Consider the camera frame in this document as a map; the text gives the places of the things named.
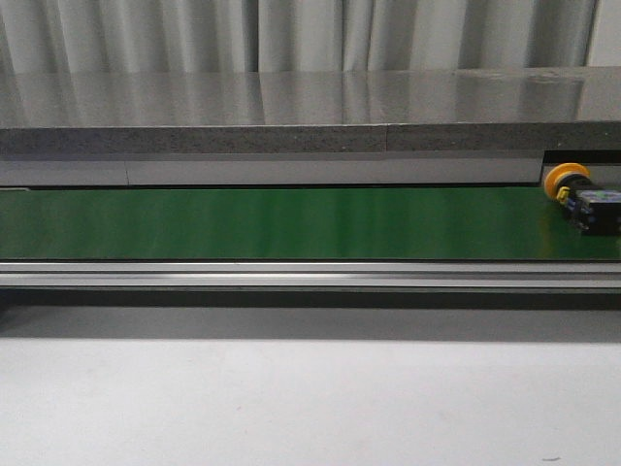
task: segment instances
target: gray stone slab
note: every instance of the gray stone slab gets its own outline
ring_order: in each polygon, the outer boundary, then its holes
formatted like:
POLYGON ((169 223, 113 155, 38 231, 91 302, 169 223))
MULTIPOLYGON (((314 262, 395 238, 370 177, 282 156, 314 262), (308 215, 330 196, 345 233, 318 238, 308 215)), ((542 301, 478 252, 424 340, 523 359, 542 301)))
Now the gray stone slab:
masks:
POLYGON ((0 153, 621 149, 621 68, 0 75, 0 153))

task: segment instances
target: white floor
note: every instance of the white floor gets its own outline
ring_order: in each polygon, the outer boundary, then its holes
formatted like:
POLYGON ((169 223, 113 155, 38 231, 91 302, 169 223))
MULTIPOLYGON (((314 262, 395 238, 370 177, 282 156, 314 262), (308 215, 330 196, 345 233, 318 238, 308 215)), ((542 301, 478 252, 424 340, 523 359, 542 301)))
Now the white floor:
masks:
POLYGON ((621 463, 618 343, 24 333, 0 331, 2 465, 621 463))

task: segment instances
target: metal rail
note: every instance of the metal rail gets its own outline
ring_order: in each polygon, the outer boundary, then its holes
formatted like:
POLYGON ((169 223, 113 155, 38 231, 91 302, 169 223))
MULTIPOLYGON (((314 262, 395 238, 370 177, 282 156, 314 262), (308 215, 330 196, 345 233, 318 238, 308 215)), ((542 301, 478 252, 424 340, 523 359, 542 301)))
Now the metal rail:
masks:
POLYGON ((1 262, 0 287, 621 292, 621 262, 1 262))

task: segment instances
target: conveyor belt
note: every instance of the conveyor belt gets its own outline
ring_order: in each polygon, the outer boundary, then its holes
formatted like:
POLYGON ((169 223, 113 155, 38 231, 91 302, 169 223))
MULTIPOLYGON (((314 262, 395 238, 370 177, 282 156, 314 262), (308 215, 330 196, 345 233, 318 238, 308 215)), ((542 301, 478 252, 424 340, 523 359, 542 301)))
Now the conveyor belt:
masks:
POLYGON ((0 192, 3 286, 607 288, 536 187, 0 192))

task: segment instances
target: curtain fold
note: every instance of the curtain fold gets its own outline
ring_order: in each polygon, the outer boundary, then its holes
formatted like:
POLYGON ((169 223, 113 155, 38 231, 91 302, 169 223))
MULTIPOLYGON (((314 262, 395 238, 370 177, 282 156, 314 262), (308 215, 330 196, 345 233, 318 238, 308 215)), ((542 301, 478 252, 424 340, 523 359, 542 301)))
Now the curtain fold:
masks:
POLYGON ((0 72, 585 62, 597 0, 0 0, 0 72))

